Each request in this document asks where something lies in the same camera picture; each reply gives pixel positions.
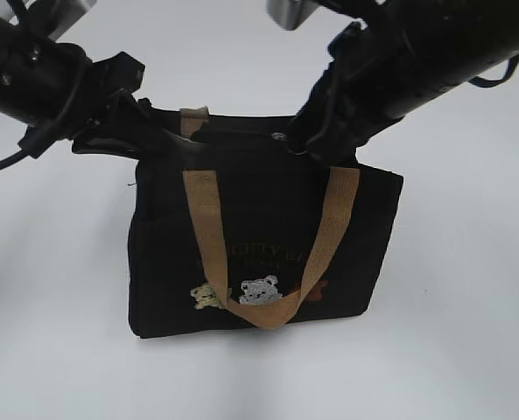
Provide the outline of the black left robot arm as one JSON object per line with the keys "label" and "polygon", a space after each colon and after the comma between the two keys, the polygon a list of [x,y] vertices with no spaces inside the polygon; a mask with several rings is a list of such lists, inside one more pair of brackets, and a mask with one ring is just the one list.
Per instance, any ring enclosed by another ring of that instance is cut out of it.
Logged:
{"label": "black left robot arm", "polygon": [[79,45],[55,41],[59,1],[8,5],[17,22],[0,17],[0,113],[27,128],[0,171],[61,140],[75,154],[136,160],[200,148],[167,129],[149,101],[134,98],[143,63],[126,52],[92,61]]}

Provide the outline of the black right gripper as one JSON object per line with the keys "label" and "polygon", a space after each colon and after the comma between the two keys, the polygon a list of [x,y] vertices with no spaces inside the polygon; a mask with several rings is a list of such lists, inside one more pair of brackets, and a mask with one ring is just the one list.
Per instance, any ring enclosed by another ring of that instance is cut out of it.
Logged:
{"label": "black right gripper", "polygon": [[363,78],[382,61],[381,46],[368,28],[350,23],[327,47],[333,60],[314,84],[308,100],[286,129],[286,145],[295,155],[320,163],[341,163],[357,148],[399,122],[382,110]]}

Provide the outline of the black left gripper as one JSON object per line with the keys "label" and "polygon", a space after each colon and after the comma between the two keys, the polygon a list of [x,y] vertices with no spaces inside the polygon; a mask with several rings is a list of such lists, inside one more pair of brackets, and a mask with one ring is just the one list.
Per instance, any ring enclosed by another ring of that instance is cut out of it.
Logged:
{"label": "black left gripper", "polygon": [[19,148],[39,158],[56,142],[70,140],[77,155],[133,160],[174,156],[187,163],[206,153],[204,143],[165,128],[148,101],[130,98],[141,87],[144,71],[145,65],[126,52],[95,63],[83,56],[57,115],[27,129]]}

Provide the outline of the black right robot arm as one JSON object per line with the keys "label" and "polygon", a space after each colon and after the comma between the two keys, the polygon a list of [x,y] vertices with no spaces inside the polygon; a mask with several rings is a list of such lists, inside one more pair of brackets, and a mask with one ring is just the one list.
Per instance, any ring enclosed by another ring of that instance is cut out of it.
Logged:
{"label": "black right robot arm", "polygon": [[410,112],[519,55],[519,1],[328,1],[350,17],[332,62],[286,131],[289,148],[335,165]]}

